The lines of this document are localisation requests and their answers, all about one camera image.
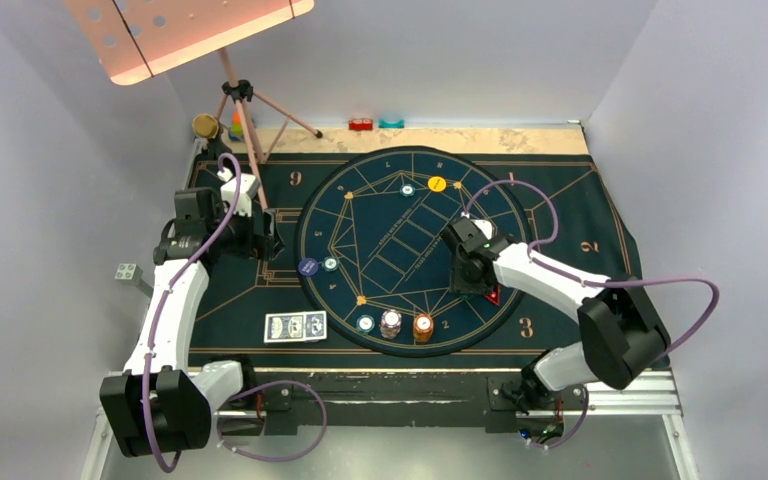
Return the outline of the red triangular dealer button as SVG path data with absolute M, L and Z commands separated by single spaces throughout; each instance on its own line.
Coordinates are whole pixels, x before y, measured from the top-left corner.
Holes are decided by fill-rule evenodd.
M 490 292 L 484 295 L 484 298 L 489 301 L 492 305 L 499 307 L 500 306 L 500 286 L 495 285 Z

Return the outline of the green blue poker chip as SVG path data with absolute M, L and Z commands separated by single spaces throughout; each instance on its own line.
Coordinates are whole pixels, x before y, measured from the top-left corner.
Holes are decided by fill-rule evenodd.
M 339 269 L 340 262 L 336 257 L 327 256 L 322 261 L 322 267 L 328 271 L 333 272 Z
M 415 187 L 412 184 L 404 184 L 400 187 L 399 193 L 403 197 L 412 197 L 415 194 Z

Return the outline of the orange chip stack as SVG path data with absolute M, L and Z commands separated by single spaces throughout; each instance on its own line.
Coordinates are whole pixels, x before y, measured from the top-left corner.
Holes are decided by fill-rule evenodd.
M 431 340 L 434 332 L 434 320 L 427 314 L 419 314 L 414 318 L 412 335 L 419 344 L 425 344 Z

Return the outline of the green blue chip stack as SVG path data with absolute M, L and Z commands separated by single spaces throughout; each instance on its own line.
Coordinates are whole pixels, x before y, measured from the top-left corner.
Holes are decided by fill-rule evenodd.
M 359 333 L 363 335 L 371 333 L 375 326 L 375 319 L 371 315 L 362 314 L 356 318 L 355 328 Z

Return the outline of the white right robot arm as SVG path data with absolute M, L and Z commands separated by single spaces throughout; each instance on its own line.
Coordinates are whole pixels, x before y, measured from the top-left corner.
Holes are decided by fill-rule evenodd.
M 548 407 L 564 389 L 599 381 L 627 387 L 671 344 L 642 283 L 613 281 L 568 267 L 509 234 L 493 234 L 485 220 L 462 216 L 441 234 L 451 252 L 450 289 L 485 295 L 515 289 L 575 321 L 579 341 L 548 350 L 521 371 L 520 384 L 500 394 L 528 413 Z

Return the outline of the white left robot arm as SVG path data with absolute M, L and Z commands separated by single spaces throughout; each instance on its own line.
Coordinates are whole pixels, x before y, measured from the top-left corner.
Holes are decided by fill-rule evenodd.
M 200 449 L 223 404 L 244 409 L 257 399 L 258 382 L 242 360 L 211 362 L 194 377 L 186 371 L 196 314 L 217 261 L 269 261 L 284 248 L 273 211 L 263 211 L 263 231 L 255 229 L 257 190 L 229 181 L 174 196 L 175 216 L 153 252 L 155 285 L 142 331 L 122 373 L 104 378 L 99 391 L 126 457 Z

